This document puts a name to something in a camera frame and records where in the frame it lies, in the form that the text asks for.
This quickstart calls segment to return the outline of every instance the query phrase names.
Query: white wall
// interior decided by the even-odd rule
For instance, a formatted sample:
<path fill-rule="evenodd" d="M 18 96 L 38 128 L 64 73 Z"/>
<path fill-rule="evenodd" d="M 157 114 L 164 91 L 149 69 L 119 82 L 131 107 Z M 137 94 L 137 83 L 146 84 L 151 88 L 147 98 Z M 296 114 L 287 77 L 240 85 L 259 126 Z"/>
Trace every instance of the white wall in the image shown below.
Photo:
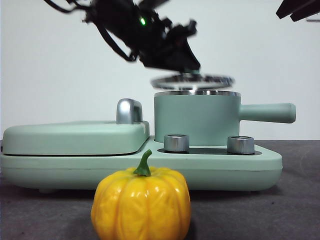
<path fill-rule="evenodd" d="M 202 72 L 233 76 L 230 90 L 243 104 L 296 104 L 295 123 L 242 122 L 242 135 L 320 139 L 320 23 L 279 20 L 280 3 L 171 0 L 158 12 L 174 23 L 198 22 L 189 42 Z M 14 125 L 114 120 L 121 98 L 142 103 L 154 133 L 157 90 L 149 81 L 171 73 L 125 62 L 83 17 L 42 0 L 1 1 L 1 137 Z"/>

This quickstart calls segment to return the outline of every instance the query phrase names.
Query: yellow pumpkin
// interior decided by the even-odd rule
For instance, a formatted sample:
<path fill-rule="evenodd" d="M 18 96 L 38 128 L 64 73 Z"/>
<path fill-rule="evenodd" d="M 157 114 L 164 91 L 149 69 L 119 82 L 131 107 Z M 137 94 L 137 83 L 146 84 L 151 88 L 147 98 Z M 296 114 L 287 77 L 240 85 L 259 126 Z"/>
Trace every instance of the yellow pumpkin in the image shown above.
<path fill-rule="evenodd" d="M 117 171 L 98 185 L 91 221 L 101 240 L 183 240 L 191 204 L 184 176 L 148 167 L 146 151 L 137 169 Z"/>

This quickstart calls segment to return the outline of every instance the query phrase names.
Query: green stem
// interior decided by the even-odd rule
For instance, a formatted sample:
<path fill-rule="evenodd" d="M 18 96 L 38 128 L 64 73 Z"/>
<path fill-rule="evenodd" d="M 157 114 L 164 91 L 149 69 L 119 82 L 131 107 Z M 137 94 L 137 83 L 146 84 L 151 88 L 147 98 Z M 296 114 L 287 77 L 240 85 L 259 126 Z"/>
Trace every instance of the green stem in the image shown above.
<path fill-rule="evenodd" d="M 149 149 L 142 155 L 139 166 L 133 172 L 134 174 L 138 174 L 139 176 L 146 176 L 146 177 L 151 176 L 151 172 L 147 163 L 147 159 L 151 154 L 152 154 L 152 151 Z"/>

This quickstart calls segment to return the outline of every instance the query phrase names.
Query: mint green pot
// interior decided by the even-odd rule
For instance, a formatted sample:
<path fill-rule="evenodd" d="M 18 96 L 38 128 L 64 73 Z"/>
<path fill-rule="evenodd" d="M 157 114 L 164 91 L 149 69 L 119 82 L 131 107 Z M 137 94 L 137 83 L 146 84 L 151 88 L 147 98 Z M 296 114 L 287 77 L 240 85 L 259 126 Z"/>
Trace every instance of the mint green pot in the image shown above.
<path fill-rule="evenodd" d="M 241 105 L 238 92 L 180 90 L 154 96 L 155 141 L 166 134 L 189 136 L 191 146 L 225 146 L 228 137 L 239 135 L 241 120 L 293 123 L 291 103 Z"/>

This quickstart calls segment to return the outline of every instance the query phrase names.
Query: stove knob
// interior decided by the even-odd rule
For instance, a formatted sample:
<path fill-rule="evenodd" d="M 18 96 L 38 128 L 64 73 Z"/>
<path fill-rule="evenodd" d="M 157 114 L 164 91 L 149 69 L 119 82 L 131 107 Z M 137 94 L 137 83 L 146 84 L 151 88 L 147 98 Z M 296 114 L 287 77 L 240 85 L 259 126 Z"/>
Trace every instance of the stove knob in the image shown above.
<path fill-rule="evenodd" d="M 182 134 L 167 134 L 164 136 L 163 148 L 168 152 L 188 152 L 189 136 Z"/>
<path fill-rule="evenodd" d="M 255 140 L 250 136 L 228 137 L 227 151 L 233 154 L 254 154 Z"/>

